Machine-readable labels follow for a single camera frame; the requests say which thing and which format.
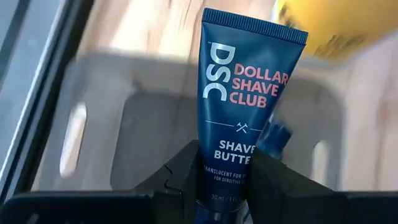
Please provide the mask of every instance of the wooden surface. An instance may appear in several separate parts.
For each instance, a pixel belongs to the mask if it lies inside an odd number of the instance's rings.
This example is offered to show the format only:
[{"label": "wooden surface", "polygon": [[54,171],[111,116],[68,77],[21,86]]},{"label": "wooden surface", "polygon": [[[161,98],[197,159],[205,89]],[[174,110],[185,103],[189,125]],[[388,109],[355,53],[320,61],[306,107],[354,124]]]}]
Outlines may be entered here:
[{"label": "wooden surface", "polygon": [[[80,55],[96,49],[196,62],[203,8],[267,20],[273,0],[97,0]],[[297,65],[345,103],[344,190],[397,190],[398,35],[336,68]]]}]

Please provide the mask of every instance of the yellow object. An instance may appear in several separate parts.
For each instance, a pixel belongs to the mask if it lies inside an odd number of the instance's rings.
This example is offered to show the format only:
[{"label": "yellow object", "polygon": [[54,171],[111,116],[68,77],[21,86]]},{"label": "yellow object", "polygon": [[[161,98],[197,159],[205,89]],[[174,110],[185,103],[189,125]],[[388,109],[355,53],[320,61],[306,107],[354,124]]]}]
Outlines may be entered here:
[{"label": "yellow object", "polygon": [[277,22],[309,33],[303,54],[339,62],[398,28],[398,0],[278,0]]}]

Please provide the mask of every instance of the tube cap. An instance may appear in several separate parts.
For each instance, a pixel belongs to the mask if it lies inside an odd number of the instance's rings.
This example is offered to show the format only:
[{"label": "tube cap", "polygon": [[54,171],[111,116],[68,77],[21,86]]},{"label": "tube cap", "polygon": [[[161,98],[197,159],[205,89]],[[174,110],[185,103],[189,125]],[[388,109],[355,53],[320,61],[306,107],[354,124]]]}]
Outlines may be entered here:
[{"label": "tube cap", "polygon": [[242,224],[244,207],[235,212],[212,212],[196,205],[195,224]]}]

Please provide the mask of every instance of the blue object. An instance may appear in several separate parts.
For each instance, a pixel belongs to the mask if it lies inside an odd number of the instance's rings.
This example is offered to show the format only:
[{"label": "blue object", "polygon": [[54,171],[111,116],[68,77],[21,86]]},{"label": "blue object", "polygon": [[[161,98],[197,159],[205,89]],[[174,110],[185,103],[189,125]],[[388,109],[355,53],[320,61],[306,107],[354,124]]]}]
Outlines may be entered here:
[{"label": "blue object", "polygon": [[244,207],[246,169],[308,33],[205,9],[198,69],[198,135],[203,188],[215,213]]},{"label": "blue object", "polygon": [[[272,115],[257,141],[257,148],[264,154],[268,154],[274,159],[281,160],[282,152],[290,137],[292,137],[292,133],[286,125]],[[245,222],[249,216],[249,207],[246,205],[243,222]]]}]

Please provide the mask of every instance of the shave butter tube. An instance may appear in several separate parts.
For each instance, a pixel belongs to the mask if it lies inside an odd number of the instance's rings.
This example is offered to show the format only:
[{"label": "shave butter tube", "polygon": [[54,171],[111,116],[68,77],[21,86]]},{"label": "shave butter tube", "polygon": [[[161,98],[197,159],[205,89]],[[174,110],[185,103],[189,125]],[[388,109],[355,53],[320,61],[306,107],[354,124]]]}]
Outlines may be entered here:
[{"label": "shave butter tube", "polygon": [[197,202],[202,208],[217,214],[243,208],[252,152],[307,36],[259,19],[204,10],[198,69],[203,188]]}]

